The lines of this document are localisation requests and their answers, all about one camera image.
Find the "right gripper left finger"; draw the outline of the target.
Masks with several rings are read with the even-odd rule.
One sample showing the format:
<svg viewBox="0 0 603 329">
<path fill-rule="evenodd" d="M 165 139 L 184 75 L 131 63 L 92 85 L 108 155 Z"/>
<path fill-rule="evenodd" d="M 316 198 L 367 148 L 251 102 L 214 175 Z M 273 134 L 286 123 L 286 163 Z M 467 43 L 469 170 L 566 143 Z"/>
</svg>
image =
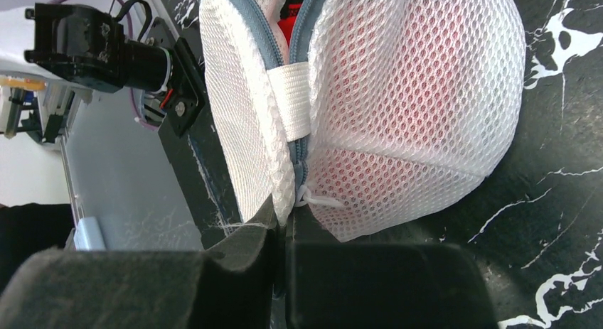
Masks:
<svg viewBox="0 0 603 329">
<path fill-rule="evenodd" d="M 48 249 L 1 296 L 2 328 L 268 328 L 278 222 L 271 198 L 205 251 Z"/>
</svg>

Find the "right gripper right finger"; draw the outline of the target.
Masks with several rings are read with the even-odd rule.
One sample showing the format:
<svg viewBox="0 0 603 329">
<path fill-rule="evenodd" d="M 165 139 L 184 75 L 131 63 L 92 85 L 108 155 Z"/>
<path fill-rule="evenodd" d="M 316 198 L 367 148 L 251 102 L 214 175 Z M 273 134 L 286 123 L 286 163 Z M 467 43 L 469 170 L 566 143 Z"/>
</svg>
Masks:
<svg viewBox="0 0 603 329">
<path fill-rule="evenodd" d="M 285 235 L 289 328 L 497 328 L 475 261 L 448 244 L 338 241 L 309 207 Z"/>
</svg>

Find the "red bra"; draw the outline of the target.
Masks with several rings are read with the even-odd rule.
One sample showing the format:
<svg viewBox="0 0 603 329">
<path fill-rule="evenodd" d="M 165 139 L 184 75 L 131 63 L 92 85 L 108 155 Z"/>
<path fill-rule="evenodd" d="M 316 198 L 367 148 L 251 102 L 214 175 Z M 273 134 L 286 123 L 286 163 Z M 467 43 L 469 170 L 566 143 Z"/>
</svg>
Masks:
<svg viewBox="0 0 603 329">
<path fill-rule="evenodd" d="M 301 7 L 302 2 L 286 2 L 280 11 L 280 20 L 277 24 L 284 35 L 287 45 L 290 44 L 294 24 Z"/>
</svg>

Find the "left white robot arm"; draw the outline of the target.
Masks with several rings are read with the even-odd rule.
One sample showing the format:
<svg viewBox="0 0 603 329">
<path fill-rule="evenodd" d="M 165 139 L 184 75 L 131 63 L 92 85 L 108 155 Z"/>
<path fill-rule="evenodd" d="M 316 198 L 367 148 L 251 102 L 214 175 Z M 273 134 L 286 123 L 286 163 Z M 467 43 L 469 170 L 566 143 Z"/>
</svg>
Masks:
<svg viewBox="0 0 603 329">
<path fill-rule="evenodd" d="M 183 136 L 208 103 L 202 70 L 187 41 L 143 3 L 137 39 L 116 16 L 91 6 L 41 4 L 1 15 L 1 74 L 115 93 L 129 87 L 159 98 L 175 135 Z"/>
</svg>

